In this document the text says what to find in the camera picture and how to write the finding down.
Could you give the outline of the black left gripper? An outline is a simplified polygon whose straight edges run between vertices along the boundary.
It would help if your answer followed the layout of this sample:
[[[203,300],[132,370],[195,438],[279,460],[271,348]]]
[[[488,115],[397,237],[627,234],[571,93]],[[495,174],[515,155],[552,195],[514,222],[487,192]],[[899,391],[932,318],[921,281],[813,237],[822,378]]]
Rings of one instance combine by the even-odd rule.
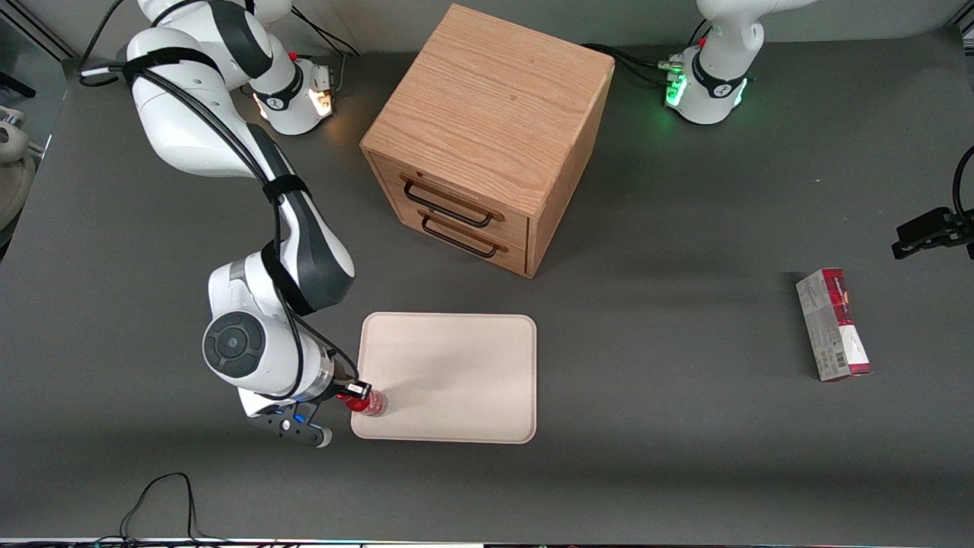
[[[948,208],[932,209],[916,216],[896,229],[897,241],[891,246],[895,260],[935,247],[963,246],[967,256],[973,254],[973,209],[954,212]]]

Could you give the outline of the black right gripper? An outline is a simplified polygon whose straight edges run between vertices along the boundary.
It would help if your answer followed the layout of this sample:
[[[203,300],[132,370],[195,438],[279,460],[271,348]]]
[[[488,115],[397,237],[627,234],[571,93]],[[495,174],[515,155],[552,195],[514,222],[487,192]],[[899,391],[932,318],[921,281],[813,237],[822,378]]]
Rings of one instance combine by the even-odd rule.
[[[320,403],[334,396],[343,403],[368,403],[371,391],[369,383],[347,374],[335,374],[328,379],[320,377],[297,396],[293,412],[295,416],[314,416]]]

